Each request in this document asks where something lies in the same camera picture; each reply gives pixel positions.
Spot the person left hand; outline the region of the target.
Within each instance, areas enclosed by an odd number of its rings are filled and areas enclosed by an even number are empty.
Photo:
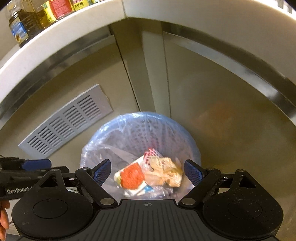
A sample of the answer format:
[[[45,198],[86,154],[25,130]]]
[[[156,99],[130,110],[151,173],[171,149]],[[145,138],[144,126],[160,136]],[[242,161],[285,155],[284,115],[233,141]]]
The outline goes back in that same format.
[[[0,204],[0,239],[6,240],[6,231],[9,229],[9,217],[7,214],[7,209],[10,208],[10,202],[8,200],[2,200]]]

